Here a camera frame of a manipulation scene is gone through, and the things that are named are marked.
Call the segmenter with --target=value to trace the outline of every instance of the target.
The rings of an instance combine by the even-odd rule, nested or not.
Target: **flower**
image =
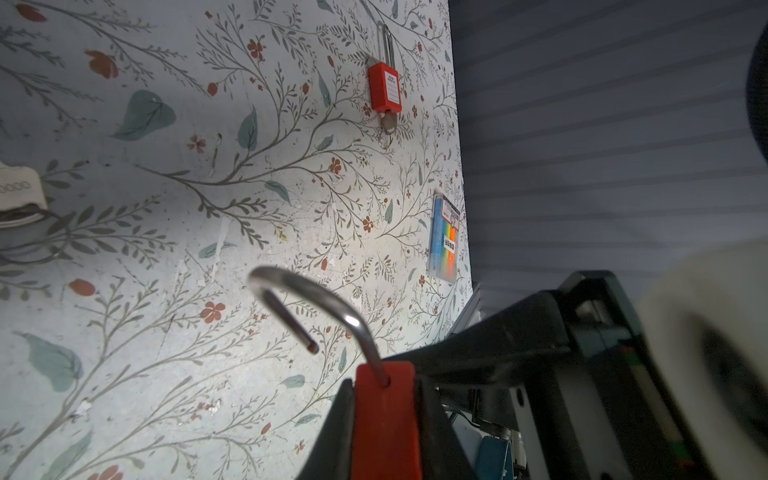
[[[16,11],[19,15],[26,18],[30,22],[47,22],[48,19],[43,16],[42,13],[32,5],[20,3],[16,5]]]
[[[338,175],[341,171],[341,160],[336,157],[331,157],[331,166],[328,167],[334,174]]]
[[[96,293],[94,284],[82,278],[71,281],[67,286],[80,296],[91,296]]]
[[[205,147],[205,139],[204,138],[197,138],[197,135],[192,135],[190,137],[191,144],[187,144],[187,148],[190,150],[194,150],[195,147],[197,148],[197,153],[202,154],[203,148]]]
[[[101,475],[99,475],[98,472],[92,474],[88,477],[88,480],[121,480],[122,478],[123,474],[118,471],[118,466],[112,465],[111,467],[107,467]]]
[[[108,80],[118,76],[118,66],[114,64],[112,57],[99,50],[86,50],[85,54],[93,58],[93,60],[88,62],[92,71]]]
[[[259,61],[264,61],[264,57],[261,55],[261,51],[264,49],[264,47],[261,45],[261,42],[256,43],[255,41],[251,40],[248,42],[247,48],[250,50],[251,57],[258,58]]]
[[[217,303],[214,305],[213,302],[206,302],[205,307],[205,310],[200,312],[200,318],[204,318],[205,323],[212,323],[214,320],[221,320],[221,311],[226,308],[223,303]]]

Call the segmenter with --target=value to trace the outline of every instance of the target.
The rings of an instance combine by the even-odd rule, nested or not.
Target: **table surface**
[[[442,338],[472,295],[447,2],[214,3],[0,6],[2,161],[63,219],[0,237],[61,250],[0,266],[4,478],[298,472],[361,356],[288,297],[303,350],[245,287],[257,265],[348,299],[382,356]],[[426,275],[435,192],[462,212],[453,285]]]

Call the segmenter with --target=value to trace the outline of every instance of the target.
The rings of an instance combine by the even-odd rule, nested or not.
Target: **white label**
[[[447,251],[453,253],[454,255],[456,254],[456,242],[446,237],[445,235],[442,236],[442,245]]]
[[[9,167],[0,163],[0,210],[7,212],[29,204],[35,204],[43,210],[48,209],[38,173],[30,167]],[[34,214],[16,220],[0,221],[0,228],[18,227],[41,218],[42,215]]]
[[[445,218],[445,221],[450,223],[451,227],[458,230],[458,210],[456,210],[444,197],[442,199],[441,213],[442,217]]]
[[[384,79],[386,80],[386,99],[400,105],[400,88],[397,85],[397,77],[385,71]]]

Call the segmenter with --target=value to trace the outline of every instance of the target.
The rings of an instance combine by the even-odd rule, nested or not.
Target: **padlock shackle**
[[[389,31],[389,27],[382,26],[384,31],[384,62],[390,67],[395,68],[395,46],[392,44],[392,32]]]

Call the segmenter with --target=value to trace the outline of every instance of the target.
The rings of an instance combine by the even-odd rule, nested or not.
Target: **padlock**
[[[384,59],[368,69],[368,81],[371,84],[371,105],[379,113],[399,113],[400,77],[395,70],[395,49],[392,46],[392,33],[386,25],[384,30]]]

